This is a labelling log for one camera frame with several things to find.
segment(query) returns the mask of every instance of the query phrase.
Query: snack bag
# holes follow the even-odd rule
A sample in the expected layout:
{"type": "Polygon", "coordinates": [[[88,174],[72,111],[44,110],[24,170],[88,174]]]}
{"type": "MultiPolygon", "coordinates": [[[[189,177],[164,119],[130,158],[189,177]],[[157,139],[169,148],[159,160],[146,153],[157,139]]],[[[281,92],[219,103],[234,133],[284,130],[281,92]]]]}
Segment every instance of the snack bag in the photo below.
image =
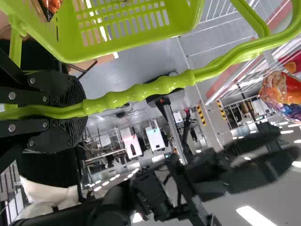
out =
{"type": "Polygon", "coordinates": [[[285,56],[278,59],[280,63],[285,63],[284,68],[291,74],[301,72],[301,51],[298,50],[291,56],[285,56]]]}
{"type": "Polygon", "coordinates": [[[290,121],[301,123],[301,82],[284,72],[273,72],[263,80],[259,97],[290,121]]]}
{"type": "Polygon", "coordinates": [[[50,22],[64,0],[32,0],[42,22],[50,22]]]}

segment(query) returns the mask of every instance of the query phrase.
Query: yellow and black warning stripe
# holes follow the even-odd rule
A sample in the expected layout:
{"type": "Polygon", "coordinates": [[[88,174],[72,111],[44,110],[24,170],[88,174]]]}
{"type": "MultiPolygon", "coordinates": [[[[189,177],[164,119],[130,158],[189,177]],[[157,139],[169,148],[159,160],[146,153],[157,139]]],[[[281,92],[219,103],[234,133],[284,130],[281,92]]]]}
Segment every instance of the yellow and black warning stripe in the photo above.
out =
{"type": "Polygon", "coordinates": [[[203,126],[206,126],[207,123],[205,122],[205,118],[204,118],[204,115],[202,113],[202,109],[200,108],[199,105],[197,105],[197,110],[198,110],[199,117],[201,118],[201,121],[203,123],[203,126]]]}
{"type": "Polygon", "coordinates": [[[226,113],[225,113],[224,109],[222,108],[222,103],[221,103],[219,100],[217,101],[217,105],[218,105],[218,107],[219,107],[219,109],[220,109],[220,111],[221,111],[222,118],[223,118],[224,120],[227,120],[226,113]]]}

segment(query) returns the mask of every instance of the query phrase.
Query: green plastic handle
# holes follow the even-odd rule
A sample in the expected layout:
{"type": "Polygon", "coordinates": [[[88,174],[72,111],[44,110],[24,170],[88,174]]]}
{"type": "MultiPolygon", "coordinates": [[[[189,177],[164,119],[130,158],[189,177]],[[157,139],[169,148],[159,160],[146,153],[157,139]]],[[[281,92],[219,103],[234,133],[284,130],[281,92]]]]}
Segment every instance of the green plastic handle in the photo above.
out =
{"type": "Polygon", "coordinates": [[[270,35],[269,31],[256,16],[252,8],[244,4],[244,0],[231,0],[238,7],[242,15],[256,30],[259,39],[240,44],[227,54],[209,63],[206,67],[187,70],[175,77],[160,77],[149,84],[136,84],[122,92],[109,92],[95,100],[84,100],[83,103],[65,108],[55,108],[42,105],[31,105],[11,109],[0,113],[0,120],[19,119],[32,115],[44,115],[57,119],[68,119],[72,117],[83,117],[94,113],[101,113],[105,109],[120,107],[127,102],[142,101],[154,94],[168,94],[176,88],[193,86],[196,82],[213,78],[231,65],[258,56],[265,50],[279,47],[292,40],[301,33],[301,1],[291,0],[293,4],[293,18],[283,32],[270,35]]]}

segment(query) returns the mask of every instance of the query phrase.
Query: lime green shopping basket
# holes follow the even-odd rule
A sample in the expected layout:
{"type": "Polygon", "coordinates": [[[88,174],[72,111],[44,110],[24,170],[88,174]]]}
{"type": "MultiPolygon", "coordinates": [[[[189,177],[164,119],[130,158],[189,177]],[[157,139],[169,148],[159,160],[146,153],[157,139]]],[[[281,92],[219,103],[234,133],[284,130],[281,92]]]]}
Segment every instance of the lime green shopping basket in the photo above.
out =
{"type": "Polygon", "coordinates": [[[205,0],[65,0],[41,23],[32,0],[0,0],[12,25],[28,32],[58,60],[76,63],[188,32],[205,0]]]}
{"type": "MultiPolygon", "coordinates": [[[[29,2],[30,0],[0,0],[0,8],[10,15],[13,27],[10,57],[16,64],[19,64],[21,57],[19,33],[26,35],[28,31],[59,60],[77,62],[188,31],[198,23],[204,5],[204,0],[131,0],[130,5],[122,4],[119,0],[65,0],[63,8],[52,22],[43,24],[33,15],[29,2]],[[151,21],[150,27],[147,27],[144,20],[142,21],[143,31],[138,23],[139,17],[145,18],[145,15],[151,21]],[[118,27],[120,21],[123,23],[128,21],[132,33],[128,30],[121,35],[118,27]],[[99,29],[99,39],[95,38],[94,29],[99,29]]],[[[168,94],[176,88],[193,86],[196,82],[218,76],[231,65],[253,59],[266,50],[287,43],[301,33],[300,0],[291,0],[293,4],[291,23],[288,28],[277,34],[270,33],[267,24],[245,0],[231,2],[253,27],[259,38],[236,46],[207,66],[187,70],[175,77],[163,76],[149,84],[136,84],[122,92],[109,92],[98,99],[86,99],[69,107],[30,105],[10,109],[0,113],[0,120],[32,115],[56,119],[83,117],[120,107],[127,102],[142,101],[154,94],[168,94]]]]}

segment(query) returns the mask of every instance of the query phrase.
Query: white cloth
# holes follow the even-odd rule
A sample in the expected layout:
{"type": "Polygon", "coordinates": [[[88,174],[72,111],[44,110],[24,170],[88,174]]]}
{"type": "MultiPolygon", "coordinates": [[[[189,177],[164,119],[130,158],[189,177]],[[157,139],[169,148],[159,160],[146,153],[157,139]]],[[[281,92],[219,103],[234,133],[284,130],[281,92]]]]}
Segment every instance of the white cloth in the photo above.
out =
{"type": "Polygon", "coordinates": [[[39,184],[21,175],[20,179],[31,205],[24,208],[17,219],[33,218],[52,213],[52,207],[63,210],[79,204],[77,185],[63,188],[39,184]]]}

